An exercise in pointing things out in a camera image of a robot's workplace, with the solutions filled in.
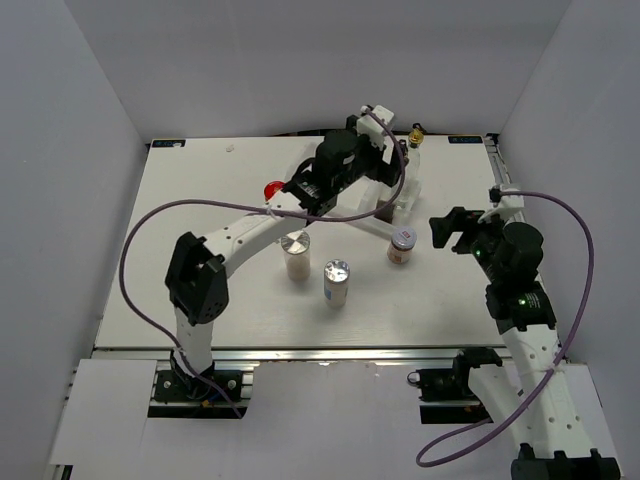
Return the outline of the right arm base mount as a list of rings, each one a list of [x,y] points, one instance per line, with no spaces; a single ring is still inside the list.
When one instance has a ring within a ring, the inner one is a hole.
[[[498,353],[488,347],[461,349],[447,368],[426,368],[410,372],[407,383],[420,392],[420,421],[423,425],[471,425],[492,419],[469,387],[470,372],[485,365],[503,367]]]

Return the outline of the silver lid labelled shaker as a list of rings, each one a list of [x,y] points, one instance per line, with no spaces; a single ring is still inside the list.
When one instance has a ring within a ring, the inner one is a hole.
[[[350,267],[341,259],[333,259],[324,267],[324,296],[326,303],[332,308],[345,305],[350,280]]]

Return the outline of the red lid chili jar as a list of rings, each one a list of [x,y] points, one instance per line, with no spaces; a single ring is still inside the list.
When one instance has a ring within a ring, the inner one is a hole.
[[[271,181],[263,189],[265,201],[271,200],[276,193],[282,190],[285,183],[283,181]]]

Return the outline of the small white lid jar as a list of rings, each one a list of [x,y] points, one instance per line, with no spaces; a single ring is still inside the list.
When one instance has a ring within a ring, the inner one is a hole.
[[[387,257],[394,264],[407,263],[417,242],[417,233],[412,227],[397,227],[391,235]]]

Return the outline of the left blue table sticker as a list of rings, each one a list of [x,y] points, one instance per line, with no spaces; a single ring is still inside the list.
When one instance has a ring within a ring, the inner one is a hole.
[[[157,148],[183,148],[186,145],[185,139],[155,139],[150,147]]]

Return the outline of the blue table sticker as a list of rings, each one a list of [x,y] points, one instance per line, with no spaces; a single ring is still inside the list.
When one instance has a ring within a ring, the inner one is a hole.
[[[483,144],[484,140],[481,136],[477,135],[451,135],[448,136],[450,144]]]
[[[186,145],[185,139],[155,139],[150,147],[157,148],[183,148]]]

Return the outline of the silver lid white shaker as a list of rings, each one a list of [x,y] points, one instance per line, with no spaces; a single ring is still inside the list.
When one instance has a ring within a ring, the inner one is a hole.
[[[309,234],[305,230],[290,232],[280,239],[280,246],[288,277],[296,282],[307,280],[311,273]]]

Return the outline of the clear glass bottle gold cap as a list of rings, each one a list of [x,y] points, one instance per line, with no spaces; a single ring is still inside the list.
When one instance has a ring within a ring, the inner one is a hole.
[[[426,130],[420,123],[414,123],[407,138],[407,165],[405,169],[405,181],[400,194],[395,200],[395,214],[409,214],[415,201],[421,192],[421,181],[419,179],[420,169],[420,146],[424,141]]]

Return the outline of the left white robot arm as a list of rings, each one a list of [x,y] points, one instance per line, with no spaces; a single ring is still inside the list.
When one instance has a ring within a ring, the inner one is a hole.
[[[285,234],[326,218],[339,194],[360,178],[397,185],[404,152],[397,149],[384,158],[385,136],[394,120],[394,113],[381,105],[363,107],[345,128],[327,133],[314,155],[264,206],[213,233],[197,237],[187,232],[177,240],[165,277],[179,342],[170,364],[177,387],[188,398],[204,399],[213,389],[213,323],[229,304],[228,280],[235,271]]]

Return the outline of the white three-compartment tray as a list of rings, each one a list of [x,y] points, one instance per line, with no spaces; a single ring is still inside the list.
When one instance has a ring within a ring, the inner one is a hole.
[[[421,153],[417,144],[406,144],[403,139],[400,143],[406,149],[407,178],[400,195],[391,205],[385,206],[397,187],[390,188],[363,176],[338,196],[336,206],[324,218],[343,219],[368,214],[351,220],[348,224],[381,238],[390,238],[395,227],[408,225],[422,190],[422,181],[418,175]]]

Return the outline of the right blue table sticker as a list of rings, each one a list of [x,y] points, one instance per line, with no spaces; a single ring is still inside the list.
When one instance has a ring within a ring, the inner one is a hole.
[[[450,144],[483,144],[484,140],[481,136],[477,135],[451,135],[448,136]]]

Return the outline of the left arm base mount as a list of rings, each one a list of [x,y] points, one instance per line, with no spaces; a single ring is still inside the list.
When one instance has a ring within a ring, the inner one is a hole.
[[[156,368],[147,416],[157,419],[230,419],[244,417],[249,406],[252,374],[223,368],[205,372],[217,388],[198,378],[182,379],[169,364]]]

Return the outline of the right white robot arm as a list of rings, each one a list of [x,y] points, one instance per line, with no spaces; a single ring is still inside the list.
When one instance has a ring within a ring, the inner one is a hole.
[[[460,237],[452,250],[469,254],[487,276],[486,305],[511,354],[521,388],[488,348],[467,349],[454,361],[453,390],[478,399],[517,456],[514,479],[618,479],[612,456],[587,434],[560,361],[561,342],[550,300],[537,279],[543,237],[533,226],[481,210],[453,208],[429,220],[434,248]]]

